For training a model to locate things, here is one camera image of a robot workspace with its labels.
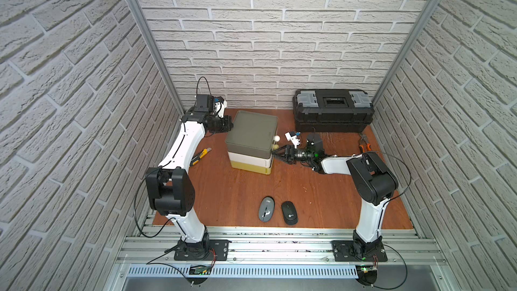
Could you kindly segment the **three-drawer storage box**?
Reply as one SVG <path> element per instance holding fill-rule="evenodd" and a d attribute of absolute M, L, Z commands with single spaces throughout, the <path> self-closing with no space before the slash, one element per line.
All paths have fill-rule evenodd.
<path fill-rule="evenodd" d="M 278 117 L 240 110 L 225 143 L 232 168 L 270 175 Z"/>

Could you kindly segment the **grey computer mouse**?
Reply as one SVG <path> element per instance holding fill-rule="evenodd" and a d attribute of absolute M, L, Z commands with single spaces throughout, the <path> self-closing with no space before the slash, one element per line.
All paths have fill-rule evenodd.
<path fill-rule="evenodd" d="M 274 209 L 275 200 L 270 196 L 266 196 L 265 198 L 263 198 L 258 211 L 258 218 L 260 219 L 260 221 L 269 222 L 273 217 Z"/>

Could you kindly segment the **black computer mouse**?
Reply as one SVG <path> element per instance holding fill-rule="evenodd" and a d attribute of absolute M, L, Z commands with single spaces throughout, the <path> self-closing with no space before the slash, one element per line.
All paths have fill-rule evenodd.
<path fill-rule="evenodd" d="M 295 205 L 291 201 L 286 201 L 281 205 L 281 211 L 283 214 L 284 222 L 293 226 L 298 223 L 298 213 Z"/>

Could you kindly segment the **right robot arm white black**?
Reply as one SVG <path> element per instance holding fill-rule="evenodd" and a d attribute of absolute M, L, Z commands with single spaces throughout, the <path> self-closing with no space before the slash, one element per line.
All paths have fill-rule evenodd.
<path fill-rule="evenodd" d="M 273 149 L 272 155 L 287 164 L 303 163 L 320 174 L 350 176 L 362 198 L 354 244 L 366 248 L 381 243 L 385 208 L 399 187 L 397 178 L 383 159 L 373 151 L 331 156 L 324 152 L 323 140 L 317 133 L 308 135 L 304 148 L 299 147 L 300 140 L 294 132 L 285 136 L 291 144 Z"/>

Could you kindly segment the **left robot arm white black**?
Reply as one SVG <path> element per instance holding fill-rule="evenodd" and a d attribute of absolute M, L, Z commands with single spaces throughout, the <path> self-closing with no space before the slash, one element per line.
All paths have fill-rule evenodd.
<path fill-rule="evenodd" d="M 180 230 L 188 248 L 208 251 L 209 235 L 194 210 L 195 188 L 188 175 L 196 149 L 206 133 L 227 133 L 232 118 L 225 116 L 227 102 L 220 96 L 199 94 L 182 117 L 178 137 L 158 167 L 145 174 L 149 205 Z"/>

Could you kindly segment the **yellow utility knife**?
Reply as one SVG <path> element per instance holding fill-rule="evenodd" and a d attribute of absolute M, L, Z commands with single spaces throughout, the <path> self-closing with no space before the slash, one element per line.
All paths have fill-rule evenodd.
<path fill-rule="evenodd" d="M 203 157 L 205 157 L 209 152 L 211 152 L 211 148 L 206 148 L 197 153 L 193 158 L 191 159 L 190 166 L 193 167 L 196 165 Z"/>

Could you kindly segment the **black plastic toolbox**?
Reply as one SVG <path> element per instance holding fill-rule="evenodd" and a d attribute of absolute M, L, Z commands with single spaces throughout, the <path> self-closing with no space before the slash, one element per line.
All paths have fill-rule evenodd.
<path fill-rule="evenodd" d="M 294 94 L 293 112 L 296 131 L 362 133 L 374 107 L 363 90 L 307 89 Z"/>

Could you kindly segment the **orange handled pliers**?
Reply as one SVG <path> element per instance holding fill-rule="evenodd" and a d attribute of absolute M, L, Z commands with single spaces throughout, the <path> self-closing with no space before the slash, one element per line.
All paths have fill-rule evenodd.
<path fill-rule="evenodd" d="M 373 149 L 371 147 L 371 144 L 369 142 L 369 139 L 367 135 L 360 133 L 359 134 L 359 151 L 361 154 L 366 152 L 373 152 Z"/>

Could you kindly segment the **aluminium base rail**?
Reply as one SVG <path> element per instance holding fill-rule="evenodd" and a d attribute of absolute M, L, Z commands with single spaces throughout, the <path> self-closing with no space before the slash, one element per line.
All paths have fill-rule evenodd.
<path fill-rule="evenodd" d="M 157 237 L 127 237 L 116 257 L 125 277 L 356 279 L 382 266 L 446 265 L 438 244 L 414 230 L 382 233 L 387 262 L 336 262 L 332 241 L 352 240 L 350 229 L 210 227 L 210 240 L 229 240 L 226 261 L 175 261 L 180 234 L 172 226 Z"/>

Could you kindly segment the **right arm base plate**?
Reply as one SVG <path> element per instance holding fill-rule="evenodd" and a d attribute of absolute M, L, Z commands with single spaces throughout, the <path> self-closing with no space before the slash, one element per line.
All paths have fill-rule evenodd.
<path fill-rule="evenodd" d="M 388 257 L 381 241 L 363 242 L 359 240 L 344 240 L 331 242 L 336 262 L 387 262 Z"/>

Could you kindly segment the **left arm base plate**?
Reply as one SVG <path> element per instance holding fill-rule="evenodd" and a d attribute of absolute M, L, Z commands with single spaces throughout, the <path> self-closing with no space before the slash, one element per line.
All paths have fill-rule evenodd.
<path fill-rule="evenodd" d="M 181 241 L 174 251 L 175 261 L 226 261 L 229 240 L 209 240 L 198 243 Z"/>

